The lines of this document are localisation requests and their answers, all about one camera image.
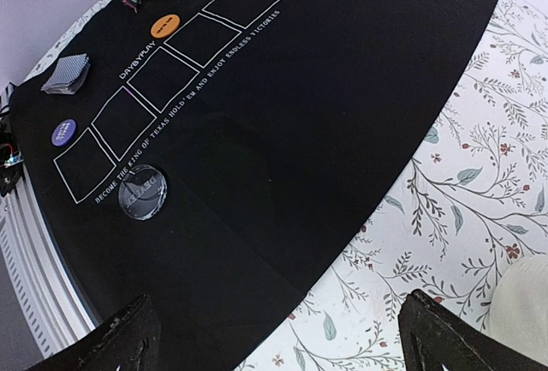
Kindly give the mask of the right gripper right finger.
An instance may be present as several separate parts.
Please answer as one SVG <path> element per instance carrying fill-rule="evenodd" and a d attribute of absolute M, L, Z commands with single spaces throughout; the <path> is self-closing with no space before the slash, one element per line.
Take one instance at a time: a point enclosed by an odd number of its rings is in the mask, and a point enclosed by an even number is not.
<path fill-rule="evenodd" d="M 398 315 L 407 370 L 546 370 L 546 365 L 475 330 L 422 290 Z"/>

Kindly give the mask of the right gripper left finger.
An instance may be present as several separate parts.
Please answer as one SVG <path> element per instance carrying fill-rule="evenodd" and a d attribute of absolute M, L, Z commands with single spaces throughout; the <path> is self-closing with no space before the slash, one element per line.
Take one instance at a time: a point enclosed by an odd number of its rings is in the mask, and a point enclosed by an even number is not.
<path fill-rule="evenodd" d="M 137 296 L 83 339 L 30 367 L 47 370 L 156 370 L 161 324 L 147 295 Z"/>

